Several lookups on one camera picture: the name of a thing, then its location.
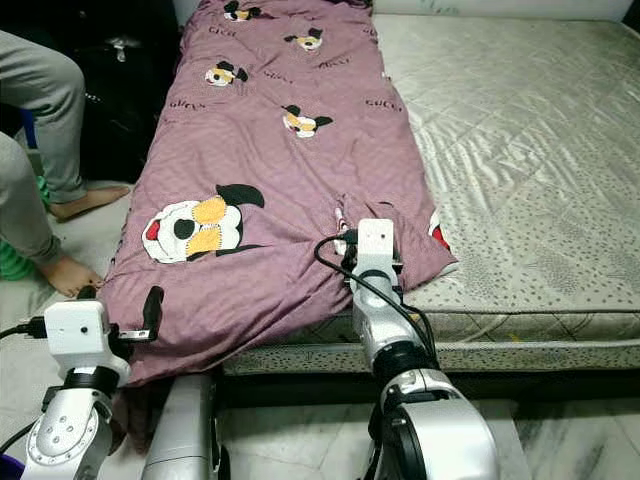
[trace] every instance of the mattress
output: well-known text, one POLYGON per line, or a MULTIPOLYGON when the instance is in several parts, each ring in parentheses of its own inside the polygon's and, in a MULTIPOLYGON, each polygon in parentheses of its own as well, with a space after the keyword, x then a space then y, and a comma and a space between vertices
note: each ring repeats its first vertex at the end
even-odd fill
MULTIPOLYGON (((406 295, 459 371, 640 367, 640 40, 621 24, 377 15, 458 269, 406 295)), ((225 363, 365 371, 348 313, 225 363)))

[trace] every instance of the purple bedsheet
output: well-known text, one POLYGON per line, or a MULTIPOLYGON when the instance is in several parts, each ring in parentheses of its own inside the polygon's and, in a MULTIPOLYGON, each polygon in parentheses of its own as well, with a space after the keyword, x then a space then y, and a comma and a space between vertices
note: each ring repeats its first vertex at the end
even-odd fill
POLYGON ((336 208, 350 226, 393 220, 407 289, 455 261, 428 234, 433 201, 370 14, 324 0, 200 3, 100 292, 128 329, 149 288, 165 290, 132 384, 343 310, 342 278, 313 258, 336 208))

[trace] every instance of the cartoon dog print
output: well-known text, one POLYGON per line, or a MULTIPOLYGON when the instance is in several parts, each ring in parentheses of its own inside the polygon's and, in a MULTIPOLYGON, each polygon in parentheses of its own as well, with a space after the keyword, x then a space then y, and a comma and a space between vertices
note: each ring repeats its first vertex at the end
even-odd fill
POLYGON ((309 138, 316 134, 318 128, 333 122, 330 117, 309 118, 300 115, 300 107, 289 105, 284 108, 287 113, 282 117, 284 126, 295 132, 299 138, 309 138))
POLYGON ((224 18, 232 22, 245 22, 260 15, 261 10, 258 7, 252 7, 249 10, 238 10, 240 4, 236 1, 229 2, 224 6, 224 18))
POLYGON ((199 202, 187 200, 167 205, 142 232, 142 245, 160 263, 193 261, 209 252, 216 256, 259 245, 240 245, 240 205, 264 208, 260 191, 250 185, 216 186, 217 194, 199 202))
POLYGON ((298 45, 304 48, 307 52, 311 52, 313 50, 317 50, 322 45, 322 30, 318 30, 317 28, 310 28, 309 35, 306 37, 297 37, 295 35, 289 35, 288 37, 284 37, 285 42, 293 42, 294 40, 298 45))
POLYGON ((249 75, 247 75, 247 72, 245 72, 244 69, 239 68, 235 73, 234 70, 235 67, 233 65, 229 62, 222 61, 214 68, 207 70, 207 73, 204 75, 204 79, 209 85, 215 85, 216 87, 226 87, 227 85, 231 85, 236 78, 243 82, 246 82, 249 79, 249 75))

